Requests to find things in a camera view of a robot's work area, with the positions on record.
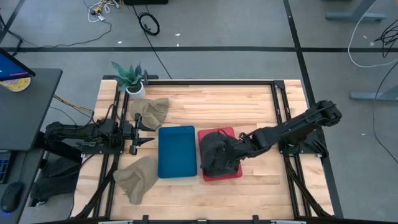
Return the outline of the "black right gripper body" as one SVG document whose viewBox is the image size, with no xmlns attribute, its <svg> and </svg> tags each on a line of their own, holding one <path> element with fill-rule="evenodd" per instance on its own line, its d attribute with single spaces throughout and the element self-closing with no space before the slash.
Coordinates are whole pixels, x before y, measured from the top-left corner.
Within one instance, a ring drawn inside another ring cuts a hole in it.
<svg viewBox="0 0 398 224">
<path fill-rule="evenodd" d="M 249 151 L 249 144 L 242 140 L 231 139 L 223 140 L 224 146 L 222 156 L 227 161 L 238 161 L 247 158 Z"/>
</svg>

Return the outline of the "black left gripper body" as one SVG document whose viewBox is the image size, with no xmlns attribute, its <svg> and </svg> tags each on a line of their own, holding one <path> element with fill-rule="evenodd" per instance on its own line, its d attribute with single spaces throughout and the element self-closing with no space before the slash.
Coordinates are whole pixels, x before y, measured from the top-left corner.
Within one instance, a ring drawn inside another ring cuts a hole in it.
<svg viewBox="0 0 398 224">
<path fill-rule="evenodd" d="M 137 154 L 137 146 L 138 146 L 138 138 L 139 138 L 139 126 L 141 124 L 142 116 L 140 113 L 136 113 L 134 115 L 134 124 L 131 124 L 129 121 L 123 121 L 121 123 L 122 128 L 122 138 L 123 141 L 129 140 L 132 141 L 129 146 L 129 153 L 131 155 Z"/>
</svg>

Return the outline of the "khaki bucket hat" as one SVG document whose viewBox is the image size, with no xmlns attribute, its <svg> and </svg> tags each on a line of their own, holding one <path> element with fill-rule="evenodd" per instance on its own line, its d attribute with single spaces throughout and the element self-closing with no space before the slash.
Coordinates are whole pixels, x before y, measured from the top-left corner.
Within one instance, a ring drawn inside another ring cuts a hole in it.
<svg viewBox="0 0 398 224">
<path fill-rule="evenodd" d="M 158 181 L 158 162 L 153 157 L 142 157 L 124 169 L 113 173 L 116 184 L 124 191 L 129 203 L 140 205 L 145 193 Z"/>
<path fill-rule="evenodd" d="M 139 113 L 142 117 L 142 124 L 151 129 L 157 129 L 163 125 L 168 110 L 168 98 L 136 99 L 129 109 L 132 118 L 135 117 L 136 113 Z"/>
</svg>

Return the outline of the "blue plastic tray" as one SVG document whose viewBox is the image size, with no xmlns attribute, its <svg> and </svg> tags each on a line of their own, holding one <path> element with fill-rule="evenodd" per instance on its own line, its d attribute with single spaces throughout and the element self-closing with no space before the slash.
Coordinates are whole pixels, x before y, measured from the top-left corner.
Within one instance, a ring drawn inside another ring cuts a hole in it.
<svg viewBox="0 0 398 224">
<path fill-rule="evenodd" d="M 161 179 L 197 175 L 195 128 L 174 126 L 159 129 L 158 177 Z"/>
</svg>

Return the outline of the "red plastic tray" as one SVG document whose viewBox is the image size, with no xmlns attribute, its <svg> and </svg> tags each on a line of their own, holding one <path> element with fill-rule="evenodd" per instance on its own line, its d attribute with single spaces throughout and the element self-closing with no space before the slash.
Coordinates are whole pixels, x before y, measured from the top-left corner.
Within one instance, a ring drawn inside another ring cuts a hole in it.
<svg viewBox="0 0 398 224">
<path fill-rule="evenodd" d="M 203 142 L 203 138 L 211 133 L 218 133 L 220 131 L 225 136 L 235 137 L 234 129 L 232 127 L 224 127 L 224 128 L 216 128 L 216 129 L 204 129 L 197 132 L 198 143 Z M 225 180 L 225 179 L 235 179 L 240 178 L 243 175 L 241 165 L 238 166 L 238 171 L 234 174 L 222 175 L 217 177 L 210 177 L 205 174 L 205 170 L 202 169 L 203 179 L 205 182 L 211 182 L 216 180 Z"/>
</svg>

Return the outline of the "green plant in white pot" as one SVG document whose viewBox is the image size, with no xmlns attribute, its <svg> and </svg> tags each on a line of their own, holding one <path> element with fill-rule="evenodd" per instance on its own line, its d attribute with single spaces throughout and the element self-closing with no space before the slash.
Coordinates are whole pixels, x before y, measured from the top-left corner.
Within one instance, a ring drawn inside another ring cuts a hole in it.
<svg viewBox="0 0 398 224">
<path fill-rule="evenodd" d="M 132 99 L 142 99 L 146 95 L 144 88 L 144 75 L 147 74 L 145 70 L 138 64 L 136 67 L 132 65 L 128 70 L 125 70 L 116 62 L 111 62 L 113 68 L 118 75 L 114 78 L 118 83 L 119 91 L 126 91 Z"/>
</svg>

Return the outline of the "black bag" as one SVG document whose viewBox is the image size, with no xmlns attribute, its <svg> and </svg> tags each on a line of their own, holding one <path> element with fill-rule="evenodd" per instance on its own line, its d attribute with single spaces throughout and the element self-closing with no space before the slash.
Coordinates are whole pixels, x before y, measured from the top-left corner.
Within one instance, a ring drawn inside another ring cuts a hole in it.
<svg viewBox="0 0 398 224">
<path fill-rule="evenodd" d="M 60 157 L 45 165 L 33 183 L 30 198 L 47 201 L 50 197 L 74 193 L 81 164 Z"/>
</svg>

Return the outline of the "black desk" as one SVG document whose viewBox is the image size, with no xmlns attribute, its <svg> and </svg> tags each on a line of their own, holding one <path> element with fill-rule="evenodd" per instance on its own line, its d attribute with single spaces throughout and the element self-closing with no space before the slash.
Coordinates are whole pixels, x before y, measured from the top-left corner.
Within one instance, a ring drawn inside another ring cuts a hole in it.
<svg viewBox="0 0 398 224">
<path fill-rule="evenodd" d="M 36 76 L 20 92 L 0 86 L 0 150 L 33 148 L 63 71 L 35 68 Z"/>
</svg>

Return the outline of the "black box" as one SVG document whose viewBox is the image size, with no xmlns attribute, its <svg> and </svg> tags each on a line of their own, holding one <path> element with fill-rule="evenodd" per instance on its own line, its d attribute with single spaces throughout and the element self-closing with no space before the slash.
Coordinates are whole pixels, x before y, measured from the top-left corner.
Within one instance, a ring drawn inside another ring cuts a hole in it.
<svg viewBox="0 0 398 224">
<path fill-rule="evenodd" d="M 169 0 L 123 0 L 125 5 L 151 5 L 151 4 L 168 4 Z"/>
</svg>

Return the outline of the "yellow round disc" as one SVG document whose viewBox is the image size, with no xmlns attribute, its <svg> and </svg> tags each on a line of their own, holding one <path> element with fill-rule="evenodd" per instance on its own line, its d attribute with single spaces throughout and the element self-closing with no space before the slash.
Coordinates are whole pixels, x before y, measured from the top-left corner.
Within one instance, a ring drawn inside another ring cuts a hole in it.
<svg viewBox="0 0 398 224">
<path fill-rule="evenodd" d="M 1 81 L 0 85 L 13 92 L 20 92 L 25 90 L 31 83 L 31 78 L 20 78 L 13 80 Z"/>
</svg>

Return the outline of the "black keyboard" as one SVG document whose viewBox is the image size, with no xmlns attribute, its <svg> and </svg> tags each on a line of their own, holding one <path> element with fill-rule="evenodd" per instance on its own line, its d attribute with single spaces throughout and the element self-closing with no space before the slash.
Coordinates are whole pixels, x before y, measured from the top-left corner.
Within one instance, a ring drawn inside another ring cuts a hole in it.
<svg viewBox="0 0 398 224">
<path fill-rule="evenodd" d="M 0 151 L 0 184 L 5 184 L 14 160 L 10 151 Z"/>
</svg>

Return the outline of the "black computer mouse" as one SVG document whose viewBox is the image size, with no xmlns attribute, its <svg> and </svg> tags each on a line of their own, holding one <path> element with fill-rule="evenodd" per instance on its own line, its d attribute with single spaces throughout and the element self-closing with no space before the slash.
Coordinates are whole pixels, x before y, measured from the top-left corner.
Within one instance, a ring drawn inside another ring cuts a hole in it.
<svg viewBox="0 0 398 224">
<path fill-rule="evenodd" d="M 15 211 L 21 201 L 23 189 L 24 184 L 22 182 L 9 184 L 0 199 L 0 209 L 5 213 Z"/>
</svg>

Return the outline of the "black monitor with blue screen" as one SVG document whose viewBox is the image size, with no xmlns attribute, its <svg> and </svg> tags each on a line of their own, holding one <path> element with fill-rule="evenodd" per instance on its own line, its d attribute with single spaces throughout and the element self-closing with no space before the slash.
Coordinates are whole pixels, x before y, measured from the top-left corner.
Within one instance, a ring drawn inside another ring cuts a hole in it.
<svg viewBox="0 0 398 224">
<path fill-rule="evenodd" d="M 0 81 L 34 77 L 35 72 L 0 48 Z"/>
</svg>

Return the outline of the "grey table foot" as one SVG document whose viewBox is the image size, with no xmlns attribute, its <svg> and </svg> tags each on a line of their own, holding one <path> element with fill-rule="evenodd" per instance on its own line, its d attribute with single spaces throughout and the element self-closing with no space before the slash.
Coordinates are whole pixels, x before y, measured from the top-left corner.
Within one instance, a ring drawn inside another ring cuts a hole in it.
<svg viewBox="0 0 398 224">
<path fill-rule="evenodd" d="M 328 12 L 325 18 L 328 20 L 381 22 L 387 19 L 385 14 L 370 12 L 370 9 L 376 1 L 377 0 L 362 0 L 352 12 Z"/>
<path fill-rule="evenodd" d="M 351 92 L 352 100 L 398 101 L 398 85 L 385 92 Z"/>
</svg>

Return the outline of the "black aluminium table frame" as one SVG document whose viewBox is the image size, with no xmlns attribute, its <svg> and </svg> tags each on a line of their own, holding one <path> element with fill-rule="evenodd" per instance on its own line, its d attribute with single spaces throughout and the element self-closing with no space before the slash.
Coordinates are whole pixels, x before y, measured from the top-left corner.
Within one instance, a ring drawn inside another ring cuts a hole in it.
<svg viewBox="0 0 398 224">
<path fill-rule="evenodd" d="M 236 134 L 275 126 L 278 118 L 307 109 L 300 80 L 153 80 L 146 98 L 168 98 L 164 126 L 193 126 L 196 131 L 231 127 Z M 277 147 L 242 162 L 237 179 L 207 182 L 193 177 L 160 179 L 132 205 L 115 187 L 106 191 L 95 215 L 112 219 L 247 220 L 292 218 L 294 210 L 284 157 Z"/>
</svg>

